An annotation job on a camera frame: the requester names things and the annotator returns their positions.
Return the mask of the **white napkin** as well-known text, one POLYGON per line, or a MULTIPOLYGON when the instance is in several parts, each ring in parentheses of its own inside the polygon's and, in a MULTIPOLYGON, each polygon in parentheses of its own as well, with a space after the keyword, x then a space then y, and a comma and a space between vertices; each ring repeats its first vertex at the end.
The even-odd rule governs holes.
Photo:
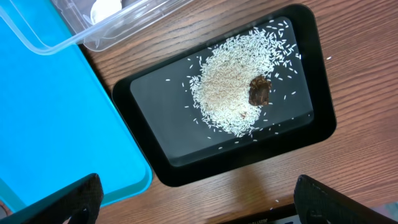
POLYGON ((91 23, 95 25, 121 9, 121 0, 96 0, 90 11, 91 23))

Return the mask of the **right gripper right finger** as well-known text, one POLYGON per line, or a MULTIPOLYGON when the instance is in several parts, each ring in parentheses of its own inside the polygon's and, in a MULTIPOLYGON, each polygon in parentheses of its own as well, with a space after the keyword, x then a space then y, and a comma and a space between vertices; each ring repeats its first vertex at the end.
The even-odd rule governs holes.
POLYGON ((294 205, 301 223, 397 224, 307 175, 297 179, 294 205))

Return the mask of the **brown food scrap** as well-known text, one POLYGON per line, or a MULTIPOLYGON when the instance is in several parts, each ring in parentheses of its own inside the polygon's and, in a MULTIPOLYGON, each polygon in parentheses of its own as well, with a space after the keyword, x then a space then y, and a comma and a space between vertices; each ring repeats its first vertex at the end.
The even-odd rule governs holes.
POLYGON ((265 106, 269 104, 269 93, 272 83, 263 76, 257 76, 249 84, 249 104, 253 106, 265 106))

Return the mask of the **pile of rice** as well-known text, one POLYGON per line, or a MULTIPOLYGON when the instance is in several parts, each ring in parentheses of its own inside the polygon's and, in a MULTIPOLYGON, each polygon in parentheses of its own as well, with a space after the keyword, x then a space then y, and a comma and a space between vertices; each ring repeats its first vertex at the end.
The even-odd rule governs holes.
POLYGON ((290 19, 280 17, 169 65, 159 141, 173 155, 238 142, 256 131, 279 134, 284 121, 312 109, 290 19), (269 104, 249 104, 249 84, 271 81, 269 104))

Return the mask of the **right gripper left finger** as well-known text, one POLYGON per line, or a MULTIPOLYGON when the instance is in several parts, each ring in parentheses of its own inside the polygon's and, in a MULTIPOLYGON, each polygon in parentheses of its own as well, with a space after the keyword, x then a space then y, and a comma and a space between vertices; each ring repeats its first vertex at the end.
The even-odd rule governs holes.
POLYGON ((3 218, 3 224, 96 223, 104 193, 92 173, 48 197, 3 218))

